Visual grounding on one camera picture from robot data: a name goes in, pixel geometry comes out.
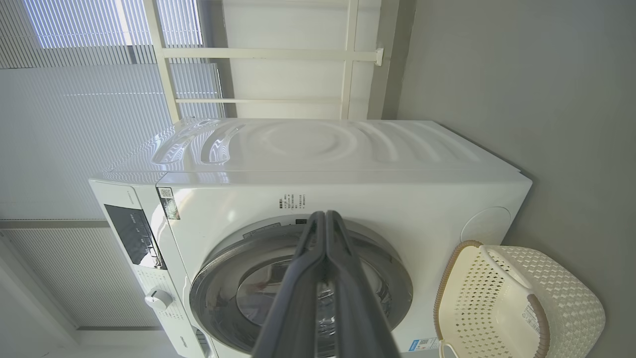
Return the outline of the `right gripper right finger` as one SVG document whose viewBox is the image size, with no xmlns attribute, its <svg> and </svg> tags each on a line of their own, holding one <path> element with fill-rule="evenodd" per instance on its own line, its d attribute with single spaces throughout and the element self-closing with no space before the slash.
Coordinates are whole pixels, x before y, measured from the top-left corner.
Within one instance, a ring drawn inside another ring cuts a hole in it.
<svg viewBox="0 0 636 358">
<path fill-rule="evenodd" d="M 388 320 L 344 220 L 325 214 L 325 277 L 334 288 L 336 358 L 399 358 Z"/>
</svg>

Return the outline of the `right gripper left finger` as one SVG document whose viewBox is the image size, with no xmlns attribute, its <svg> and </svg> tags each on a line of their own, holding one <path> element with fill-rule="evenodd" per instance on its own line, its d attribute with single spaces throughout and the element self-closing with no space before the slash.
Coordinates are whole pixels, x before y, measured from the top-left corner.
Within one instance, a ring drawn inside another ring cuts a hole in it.
<svg viewBox="0 0 636 358">
<path fill-rule="evenodd" d="M 317 356 L 318 285 L 324 279 L 326 217 L 312 213 L 261 328 L 253 358 Z"/>
</svg>

